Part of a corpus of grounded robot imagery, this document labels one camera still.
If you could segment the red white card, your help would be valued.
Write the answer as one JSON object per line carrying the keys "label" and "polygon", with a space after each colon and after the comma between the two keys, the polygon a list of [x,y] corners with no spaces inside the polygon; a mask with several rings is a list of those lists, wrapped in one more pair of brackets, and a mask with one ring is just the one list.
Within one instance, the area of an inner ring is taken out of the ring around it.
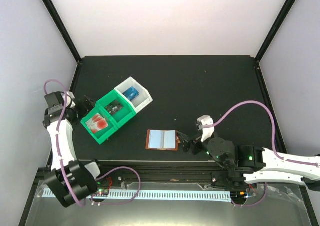
{"label": "red white card", "polygon": [[99,113],[96,113],[93,117],[91,117],[87,122],[86,125],[90,126],[96,124],[98,121],[104,119]]}
{"label": "red white card", "polygon": [[92,133],[97,133],[109,126],[108,121],[104,118],[91,126]]}

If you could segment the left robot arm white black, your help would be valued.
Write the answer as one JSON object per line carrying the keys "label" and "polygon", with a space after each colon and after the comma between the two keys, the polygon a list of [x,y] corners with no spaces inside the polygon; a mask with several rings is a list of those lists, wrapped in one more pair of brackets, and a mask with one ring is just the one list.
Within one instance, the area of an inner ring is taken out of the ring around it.
{"label": "left robot arm white black", "polygon": [[64,207],[69,207],[93,193],[107,181],[107,172],[98,161],[87,164],[77,160],[73,129],[94,108],[95,102],[87,96],[76,98],[70,91],[56,91],[45,95],[48,108],[43,125],[49,132],[52,145],[51,172],[44,180]]}

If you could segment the brown leather card holder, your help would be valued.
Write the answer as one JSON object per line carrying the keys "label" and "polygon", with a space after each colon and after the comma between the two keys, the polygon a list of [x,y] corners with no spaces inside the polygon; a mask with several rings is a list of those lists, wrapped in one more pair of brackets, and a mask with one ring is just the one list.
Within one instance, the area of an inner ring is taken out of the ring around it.
{"label": "brown leather card holder", "polygon": [[180,140],[176,130],[148,130],[147,150],[177,151]]}

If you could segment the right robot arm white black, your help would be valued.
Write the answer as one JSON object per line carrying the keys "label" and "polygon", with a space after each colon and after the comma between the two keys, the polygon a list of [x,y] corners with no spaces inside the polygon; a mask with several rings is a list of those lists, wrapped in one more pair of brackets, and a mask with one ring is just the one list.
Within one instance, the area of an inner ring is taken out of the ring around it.
{"label": "right robot arm white black", "polygon": [[201,136],[177,134],[184,152],[205,152],[220,169],[211,174],[212,185],[229,191],[245,190],[257,183],[292,183],[319,191],[320,157],[298,157],[275,153],[253,145],[235,145],[214,133],[201,141]]}

